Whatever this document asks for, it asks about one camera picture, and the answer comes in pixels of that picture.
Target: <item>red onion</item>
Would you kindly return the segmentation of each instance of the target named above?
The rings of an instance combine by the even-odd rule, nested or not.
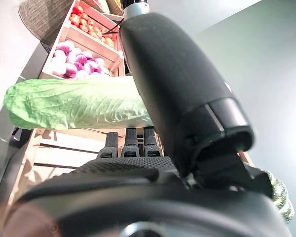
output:
[[[86,63],[83,65],[83,69],[88,73],[91,74],[93,72],[93,68],[91,67],[90,64]]]
[[[70,46],[66,42],[60,42],[56,49],[62,50],[66,55],[70,52]]]
[[[66,73],[67,68],[64,63],[60,63],[59,61],[54,60],[52,62],[52,71],[54,75],[62,76]]]
[[[94,61],[99,65],[99,67],[104,67],[105,65],[103,58],[95,58]]]
[[[94,69],[98,68],[98,64],[94,60],[89,59],[87,62],[91,65],[93,71]]]
[[[81,54],[82,53],[82,50],[79,49],[79,48],[73,48],[71,50],[71,53],[73,53],[75,56],[77,56],[78,54]]]
[[[66,65],[65,76],[68,78],[73,78],[78,72],[77,68],[75,67],[74,64],[71,64],[71,63],[65,63],[65,65]]]
[[[102,68],[95,68],[94,69],[94,72],[96,72],[96,73],[103,74],[102,71],[103,71]]]
[[[107,75],[110,75],[110,74],[111,74],[110,71],[109,71],[109,69],[107,69],[107,68],[105,68],[105,67],[101,67],[101,69],[102,69],[102,72],[103,72],[104,74],[107,74]]]
[[[101,73],[93,72],[93,73],[91,73],[91,76],[98,77],[98,76],[101,76]]]
[[[83,51],[82,54],[86,56],[87,59],[92,59],[92,53],[90,51]]]
[[[65,43],[68,45],[70,51],[74,49],[74,43],[70,40],[66,40]]]
[[[83,65],[79,62],[74,62],[75,67],[78,69],[78,71],[83,70]]]
[[[79,54],[76,58],[76,62],[79,62],[82,65],[84,65],[87,62],[87,58],[83,54]]]
[[[57,58],[57,57],[65,57],[65,56],[66,56],[66,55],[65,55],[64,51],[62,51],[62,50],[57,49],[57,50],[54,52],[54,57],[55,57],[55,58]]]
[[[76,79],[85,79],[86,77],[89,77],[90,75],[85,70],[80,70],[77,75]]]
[[[66,59],[67,59],[66,56],[65,57],[62,57],[62,56],[54,57],[54,58],[51,59],[51,63],[58,62],[58,63],[64,64],[66,62]]]
[[[67,56],[67,60],[66,60],[66,63],[71,63],[73,64],[74,62],[76,61],[76,56],[74,53],[69,53],[68,56]]]

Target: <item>produce display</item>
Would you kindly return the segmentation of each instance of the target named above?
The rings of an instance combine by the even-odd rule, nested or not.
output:
[[[65,79],[93,79],[110,74],[103,58],[93,58],[90,51],[76,48],[70,40],[58,43],[50,63],[52,73]]]
[[[95,20],[83,12],[83,8],[81,6],[73,7],[69,20],[72,25],[77,26],[80,30],[88,33],[96,40],[114,48],[113,34],[104,35],[108,32],[108,30],[97,24]]]

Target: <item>tomato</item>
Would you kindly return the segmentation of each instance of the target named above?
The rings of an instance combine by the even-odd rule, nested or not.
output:
[[[114,48],[114,42],[112,41],[112,39],[110,38],[105,38],[104,43],[106,43],[108,46],[110,46],[111,48]]]
[[[93,27],[94,32],[97,33],[98,38],[102,37],[102,32],[100,31],[100,29],[98,27]]]
[[[86,26],[88,23],[85,19],[80,18],[80,24]]]
[[[107,34],[107,35],[104,35],[105,37],[107,38],[110,38],[111,40],[113,39],[113,34]]]
[[[91,26],[94,26],[95,25],[95,21],[89,18],[88,24],[91,25]]]
[[[73,13],[81,15],[83,13],[83,8],[81,6],[74,6]]]
[[[82,13],[82,14],[80,15],[80,17],[83,18],[83,19],[85,19],[86,21],[89,20],[89,17],[88,17],[88,15],[87,15],[87,13],[85,13],[85,12]]]
[[[97,34],[94,31],[89,31],[88,34],[94,38],[97,37]]]
[[[71,24],[75,26],[79,26],[80,24],[80,17],[76,14],[71,14],[69,20],[71,21]]]
[[[79,28],[82,29],[84,32],[88,33],[88,28],[84,25],[79,25]]]
[[[89,31],[94,31],[93,26],[91,26],[89,24],[87,24],[87,28],[88,28]]]

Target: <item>green vegetable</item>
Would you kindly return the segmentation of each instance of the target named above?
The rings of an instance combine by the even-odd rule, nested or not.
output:
[[[26,80],[7,90],[4,105],[25,129],[152,126],[132,77]]]

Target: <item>gray wall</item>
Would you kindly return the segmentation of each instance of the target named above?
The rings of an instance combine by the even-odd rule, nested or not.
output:
[[[151,12],[169,17],[193,36],[260,0],[148,0]]]
[[[296,211],[296,0],[263,0],[194,39],[257,131],[252,160],[286,184]],[[296,216],[289,228],[296,237]]]

